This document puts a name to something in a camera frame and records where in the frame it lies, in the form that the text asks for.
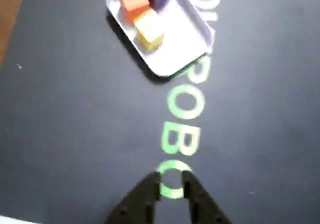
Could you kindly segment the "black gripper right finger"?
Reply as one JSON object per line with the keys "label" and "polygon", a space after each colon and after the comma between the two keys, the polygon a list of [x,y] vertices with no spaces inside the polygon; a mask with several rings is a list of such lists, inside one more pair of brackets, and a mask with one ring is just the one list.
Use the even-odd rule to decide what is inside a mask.
{"label": "black gripper right finger", "polygon": [[191,223],[231,224],[229,218],[211,197],[199,179],[190,171],[182,172],[183,196],[189,202]]}

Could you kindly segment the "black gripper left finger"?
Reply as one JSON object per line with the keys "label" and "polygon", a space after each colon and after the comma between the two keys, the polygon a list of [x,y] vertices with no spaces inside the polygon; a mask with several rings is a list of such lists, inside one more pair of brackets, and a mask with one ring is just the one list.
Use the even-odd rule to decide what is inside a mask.
{"label": "black gripper left finger", "polygon": [[154,223],[156,202],[160,200],[160,173],[145,176],[115,206],[106,219],[109,224]]}

